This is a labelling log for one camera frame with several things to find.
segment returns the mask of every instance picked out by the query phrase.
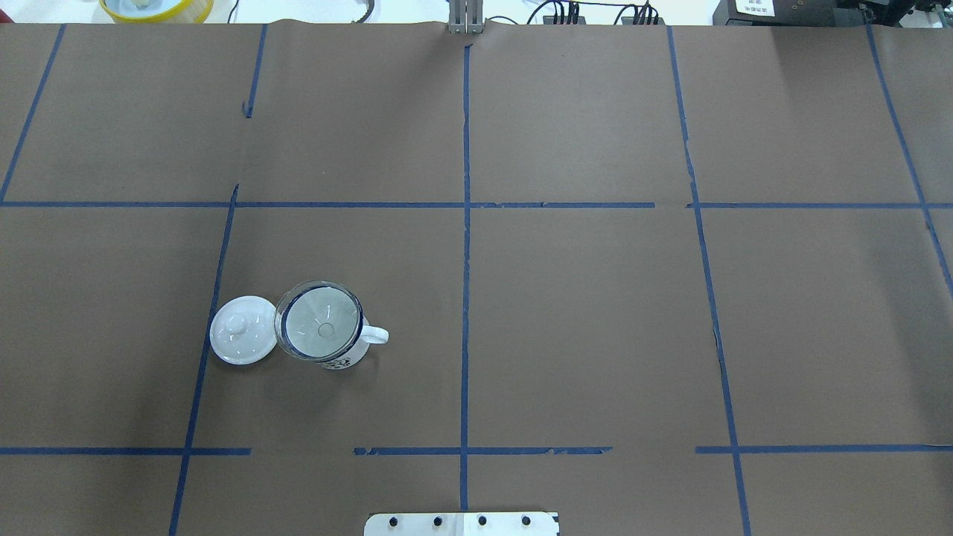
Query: vertical blue tape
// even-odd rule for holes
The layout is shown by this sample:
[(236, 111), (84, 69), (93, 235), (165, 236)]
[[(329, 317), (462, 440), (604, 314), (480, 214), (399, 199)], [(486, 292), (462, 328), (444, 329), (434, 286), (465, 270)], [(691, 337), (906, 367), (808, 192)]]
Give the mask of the vertical blue tape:
[(252, 76), (252, 90), (248, 93), (248, 101), (242, 103), (242, 112), (245, 117), (251, 118), (254, 110), (254, 96), (258, 92), (258, 75), (261, 73), (261, 56), (265, 53), (265, 37), (268, 35), (268, 25), (261, 25), (261, 36), (258, 37), (258, 57), (254, 60), (254, 75)]
[(3, 186), (0, 186), (0, 203), (7, 197), (7, 189), (10, 188), (10, 182), (13, 180), (13, 172), (16, 171), (16, 162), (20, 159), (20, 152), (23, 150), (23, 145), (27, 141), (27, 134), (30, 132), (30, 125), (33, 123), (36, 107), (40, 104), (43, 90), (47, 87), (47, 80), (50, 78), (50, 71), (52, 71), (53, 62), (56, 60), (56, 53), (59, 52), (60, 43), (63, 42), (63, 33), (65, 31), (66, 25), (61, 24), (59, 32), (56, 33), (56, 40), (53, 41), (50, 57), (47, 59), (47, 67), (43, 70), (43, 76), (40, 77), (39, 85), (36, 86), (36, 93), (33, 95), (33, 102), (30, 103), (30, 111), (27, 112), (27, 119), (23, 122), (20, 138), (16, 141), (16, 148), (13, 149), (13, 157), (10, 158), (10, 166), (7, 167), (7, 174), (4, 175)]
[(724, 398), (724, 413), (728, 421), (728, 437), (731, 446), (734, 449), (732, 453), (732, 462), (735, 467), (735, 485), (738, 488), (738, 503), (741, 513), (741, 527), (744, 536), (751, 536), (751, 522), (748, 515), (748, 499), (744, 489), (744, 475), (741, 472), (741, 455), (738, 452), (738, 433), (735, 427), (735, 409), (731, 402), (731, 387), (728, 382), (728, 367), (724, 360), (724, 347), (721, 344), (721, 327), (718, 317), (718, 305), (715, 302), (715, 285), (712, 282), (711, 264), (708, 260), (708, 245), (705, 242), (704, 225), (701, 220), (701, 207), (699, 200), (699, 186), (695, 178), (695, 166), (692, 164), (692, 156), (688, 150), (688, 121), (685, 117), (685, 103), (681, 92), (681, 77), (679, 76), (679, 60), (675, 51), (675, 35), (672, 33), (672, 27), (665, 27), (668, 32), (668, 50), (672, 59), (672, 76), (675, 79), (675, 94), (679, 103), (679, 120), (681, 122), (681, 138), (685, 147), (685, 165), (688, 168), (688, 175), (691, 179), (692, 203), (695, 212), (695, 226), (699, 235), (699, 248), (701, 251), (701, 265), (705, 273), (705, 287), (708, 291), (708, 307), (711, 310), (712, 330), (715, 333), (715, 347), (718, 352), (718, 362), (721, 371), (721, 395)]
[(460, 365), (460, 511), (469, 509), (470, 446), (470, 45), (463, 48), (463, 333)]
[(225, 266), (225, 256), (229, 249), (229, 239), (232, 237), (232, 221), (235, 215), (235, 203), (238, 200), (238, 185), (232, 190), (232, 200), (229, 202), (229, 214), (225, 219), (225, 232), (222, 234), (222, 247), (218, 252), (218, 267), (215, 269), (215, 285), (212, 289), (212, 302), (209, 306), (209, 319), (205, 325), (205, 341), (202, 343), (202, 358), (198, 363), (198, 375), (195, 378), (195, 391), (192, 397), (192, 411), (189, 414), (189, 429), (185, 436), (185, 450), (182, 454), (182, 464), (179, 466), (178, 486), (175, 489), (175, 501), (172, 503), (172, 520), (169, 523), (169, 535), (173, 536), (178, 529), (179, 514), (182, 511), (182, 496), (185, 493), (185, 482), (189, 475), (189, 460), (192, 456), (192, 444), (195, 439), (195, 424), (198, 421), (198, 406), (202, 400), (202, 384), (205, 382), (205, 368), (209, 362), (209, 329), (218, 310), (218, 294), (222, 285), (222, 269)]
[(866, 29), (867, 42), (870, 44), (870, 54), (874, 58), (874, 69), (877, 71), (877, 78), (881, 82), (883, 101), (886, 103), (887, 111), (890, 113), (890, 120), (893, 121), (894, 131), (897, 133), (897, 140), (900, 142), (900, 148), (903, 151), (903, 159), (906, 161), (906, 169), (910, 173), (910, 180), (913, 181), (913, 188), (917, 191), (917, 199), (920, 201), (923, 210), (923, 219), (926, 220), (926, 229), (930, 233), (933, 249), (937, 253), (937, 260), (940, 262), (940, 269), (943, 271), (943, 281), (946, 282), (946, 292), (949, 293), (953, 299), (953, 278), (950, 277), (950, 269), (946, 263), (946, 255), (943, 254), (940, 238), (937, 237), (937, 230), (933, 225), (933, 216), (930, 215), (930, 209), (926, 205), (926, 197), (923, 195), (923, 186), (920, 184), (920, 178), (917, 176), (917, 168), (913, 165), (910, 148), (906, 144), (906, 136), (903, 135), (900, 120), (897, 118), (897, 110), (894, 108), (893, 99), (890, 97), (890, 90), (887, 88), (886, 78), (883, 77), (881, 58), (877, 53), (877, 42), (874, 40), (874, 30), (869, 23), (866, 25)]

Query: yellow container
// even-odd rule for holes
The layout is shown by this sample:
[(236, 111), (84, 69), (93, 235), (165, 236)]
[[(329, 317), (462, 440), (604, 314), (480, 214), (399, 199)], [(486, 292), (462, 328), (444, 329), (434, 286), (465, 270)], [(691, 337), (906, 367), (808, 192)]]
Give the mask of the yellow container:
[(205, 22), (214, 0), (152, 0), (139, 9), (131, 0), (99, 0), (99, 5), (118, 23), (197, 23)]

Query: white lid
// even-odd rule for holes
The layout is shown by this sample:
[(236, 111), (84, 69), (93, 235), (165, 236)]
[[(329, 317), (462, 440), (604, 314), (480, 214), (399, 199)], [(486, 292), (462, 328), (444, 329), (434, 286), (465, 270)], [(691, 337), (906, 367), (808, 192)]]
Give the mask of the white lid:
[(209, 330), (212, 350), (224, 362), (251, 364), (274, 349), (274, 305), (258, 296), (242, 296), (226, 303)]

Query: blue line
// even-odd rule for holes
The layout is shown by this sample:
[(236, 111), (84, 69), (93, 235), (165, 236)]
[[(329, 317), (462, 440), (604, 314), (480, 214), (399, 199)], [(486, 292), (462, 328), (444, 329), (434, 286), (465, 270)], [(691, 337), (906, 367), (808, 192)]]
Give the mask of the blue line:
[(953, 444), (751, 444), (697, 446), (696, 454), (827, 454), (838, 452), (953, 452)]
[[(182, 456), (180, 447), (0, 446), (0, 456)], [(196, 448), (193, 456), (251, 456), (250, 448)]]
[(920, 203), (689, 203), (701, 209), (921, 209)]
[(47, 86), (47, 79), (50, 78), (50, 71), (53, 68), (53, 61), (56, 59), (56, 53), (59, 51), (60, 43), (63, 42), (63, 32), (66, 31), (66, 25), (61, 24), (60, 30), (56, 34), (56, 40), (53, 41), (53, 48), (50, 51), (50, 58), (47, 59), (47, 67), (43, 70), (43, 76), (40, 77), (40, 84), (36, 87), (36, 93), (33, 95), (33, 102), (30, 104), (30, 111), (27, 112), (27, 119), (23, 122), (23, 129), (20, 131), (20, 139), (16, 142), (16, 148), (13, 149), (13, 157), (10, 159), (10, 166), (7, 168), (7, 175), (3, 179), (3, 186), (0, 186), (0, 202), (3, 202), (7, 196), (7, 189), (13, 180), (13, 172), (16, 170), (16, 162), (20, 159), (20, 151), (23, 150), (23, 144), (27, 141), (27, 133), (30, 132), (30, 124), (33, 122), (33, 115), (36, 113), (36, 107), (40, 104), (40, 97), (43, 96), (43, 89)]
[(461, 209), (463, 203), (454, 202), (348, 202), (348, 201), (242, 201), (238, 208), (285, 209)]
[[(566, 454), (571, 456), (598, 456), (612, 450), (611, 446), (468, 446), (468, 456), (539, 456)], [(458, 456), (463, 449), (455, 446), (375, 446), (356, 448), (355, 456)]]
[(923, 195), (923, 187), (920, 184), (920, 178), (917, 176), (917, 169), (913, 165), (913, 158), (910, 157), (910, 149), (906, 144), (906, 137), (903, 135), (903, 129), (900, 126), (900, 120), (897, 118), (897, 111), (894, 109), (893, 99), (890, 98), (890, 90), (887, 89), (886, 78), (883, 77), (880, 55), (877, 54), (877, 43), (874, 40), (874, 31), (870, 23), (866, 25), (867, 42), (870, 43), (870, 53), (874, 58), (874, 69), (877, 71), (877, 78), (881, 82), (881, 91), (883, 91), (883, 100), (886, 102), (887, 111), (890, 112), (890, 120), (893, 121), (894, 130), (897, 132), (897, 139), (900, 141), (900, 148), (903, 151), (903, 159), (906, 160), (906, 168), (910, 172), (910, 179), (913, 181), (913, 188), (917, 191), (917, 199), (920, 201), (923, 209), (923, 219), (926, 220), (926, 229), (930, 232), (930, 239), (933, 240), (933, 249), (937, 252), (937, 260), (940, 262), (940, 269), (943, 271), (943, 280), (946, 281), (946, 291), (953, 298), (953, 278), (950, 277), (949, 265), (946, 263), (946, 255), (943, 254), (943, 247), (940, 245), (940, 239), (937, 237), (937, 230), (933, 226), (933, 217), (926, 205), (926, 198)]
[[(668, 32), (668, 49), (672, 58), (672, 76), (675, 79), (675, 94), (679, 103), (679, 120), (681, 122), (681, 137), (685, 147), (685, 165), (688, 168), (688, 175), (691, 179), (692, 202), (695, 212), (695, 226), (699, 234), (699, 248), (701, 250), (701, 264), (705, 273), (705, 287), (708, 290), (708, 307), (711, 310), (712, 331), (715, 334), (715, 347), (718, 352), (719, 367), (721, 369), (721, 395), (724, 398), (724, 413), (728, 421), (728, 438), (732, 447), (738, 447), (738, 432), (735, 427), (735, 410), (731, 402), (731, 387), (728, 383), (728, 367), (724, 359), (724, 346), (721, 342), (721, 327), (718, 317), (718, 306), (715, 302), (715, 285), (712, 281), (711, 265), (708, 261), (708, 245), (705, 243), (704, 224), (701, 221), (701, 208), (699, 200), (699, 186), (695, 178), (695, 166), (692, 164), (692, 156), (688, 151), (688, 121), (685, 117), (685, 104), (681, 93), (681, 77), (679, 76), (679, 60), (675, 51), (675, 36), (672, 33), (672, 27), (666, 26)], [(751, 536), (751, 521), (748, 516), (748, 499), (744, 490), (744, 476), (741, 472), (741, 456), (734, 452), (732, 461), (735, 467), (735, 485), (738, 488), (738, 502), (741, 513), (741, 527), (744, 536)]]
[(238, 185), (232, 190), (232, 200), (229, 203), (229, 214), (225, 219), (225, 232), (222, 235), (222, 247), (218, 252), (218, 268), (215, 270), (215, 285), (212, 289), (212, 303), (209, 306), (209, 319), (205, 324), (204, 341), (202, 342), (202, 358), (198, 364), (198, 376), (195, 378), (195, 392), (192, 398), (192, 412), (189, 415), (189, 429), (185, 436), (185, 452), (182, 455), (182, 465), (179, 467), (178, 486), (175, 490), (175, 502), (172, 504), (172, 521), (169, 524), (169, 534), (173, 536), (178, 529), (178, 517), (182, 510), (182, 495), (185, 493), (186, 477), (189, 474), (189, 458), (192, 453), (192, 444), (195, 438), (195, 423), (198, 421), (198, 405), (202, 399), (202, 383), (205, 381), (205, 367), (209, 361), (209, 329), (218, 309), (218, 293), (222, 285), (222, 268), (225, 266), (225, 255), (229, 249), (229, 238), (232, 236), (232, 221), (235, 215), (235, 204), (238, 200)]
[(463, 311), (460, 364), (460, 511), (469, 509), (470, 446), (470, 47), (463, 48)]
[(473, 203), (475, 209), (654, 209), (655, 203)]
[(4, 201), (11, 208), (227, 208), (222, 201)]
[(265, 36), (268, 35), (268, 25), (261, 25), (261, 36), (258, 37), (258, 57), (254, 60), (254, 75), (252, 76), (252, 90), (248, 93), (248, 101), (241, 103), (242, 112), (246, 118), (252, 118), (254, 110), (254, 96), (258, 92), (258, 75), (261, 73), (261, 56), (265, 53)]

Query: white bracket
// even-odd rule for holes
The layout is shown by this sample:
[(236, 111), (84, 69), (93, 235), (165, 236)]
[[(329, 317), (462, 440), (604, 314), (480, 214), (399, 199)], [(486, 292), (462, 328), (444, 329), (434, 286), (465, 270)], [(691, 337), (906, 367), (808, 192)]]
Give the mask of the white bracket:
[(483, 0), (450, 0), (450, 33), (483, 33)]
[(375, 514), (364, 536), (559, 536), (552, 512)]

